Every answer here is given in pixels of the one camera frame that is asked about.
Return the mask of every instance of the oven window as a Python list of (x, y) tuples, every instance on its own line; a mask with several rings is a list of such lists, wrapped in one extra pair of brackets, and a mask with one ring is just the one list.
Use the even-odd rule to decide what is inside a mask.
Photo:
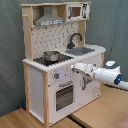
[(56, 111), (73, 103), (73, 85), (56, 92)]

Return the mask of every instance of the faucet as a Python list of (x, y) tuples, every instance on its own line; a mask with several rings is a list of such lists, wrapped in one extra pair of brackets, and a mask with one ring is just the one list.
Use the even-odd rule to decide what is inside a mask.
[(80, 36), (80, 41), (82, 41), (82, 35), (80, 33), (74, 33), (71, 38), (70, 38), (70, 43), (67, 45), (68, 49), (72, 49), (73, 47), (75, 47), (75, 44), (73, 44), (72, 39), (75, 35), (79, 35)]

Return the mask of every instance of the toy stove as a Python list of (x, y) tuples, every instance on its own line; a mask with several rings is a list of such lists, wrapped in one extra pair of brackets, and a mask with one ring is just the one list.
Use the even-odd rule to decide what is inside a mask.
[(51, 65), (54, 65), (54, 64), (57, 64), (57, 63), (61, 63), (61, 62), (70, 60), (70, 59), (73, 59), (73, 57), (70, 57), (70, 56), (67, 56), (67, 55), (64, 55), (64, 54), (60, 54), (57, 61), (46, 61), (44, 59), (44, 56), (42, 55), (42, 57), (34, 59), (34, 62), (37, 62), (39, 64), (42, 64), (42, 65), (48, 67), (48, 66), (51, 66)]

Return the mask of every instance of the cabinet door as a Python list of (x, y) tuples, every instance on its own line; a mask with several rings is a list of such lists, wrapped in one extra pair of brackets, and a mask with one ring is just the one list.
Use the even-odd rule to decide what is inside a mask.
[(82, 4), (67, 5), (67, 21), (82, 19)]
[(90, 4), (67, 5), (67, 21), (88, 19)]
[[(101, 67), (102, 64), (102, 54), (86, 59), (82, 63), (95, 64), (96, 67)], [(81, 75), (80, 78), (80, 93), (79, 93), (79, 105), (82, 107), (94, 99), (99, 97), (100, 94), (100, 82), (91, 81), (84, 78)]]

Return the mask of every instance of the pot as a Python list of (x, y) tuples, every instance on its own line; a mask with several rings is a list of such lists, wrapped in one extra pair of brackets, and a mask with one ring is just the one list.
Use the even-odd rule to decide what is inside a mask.
[(46, 61), (57, 61), (59, 59), (60, 53), (57, 51), (47, 51), (44, 52), (44, 59)]

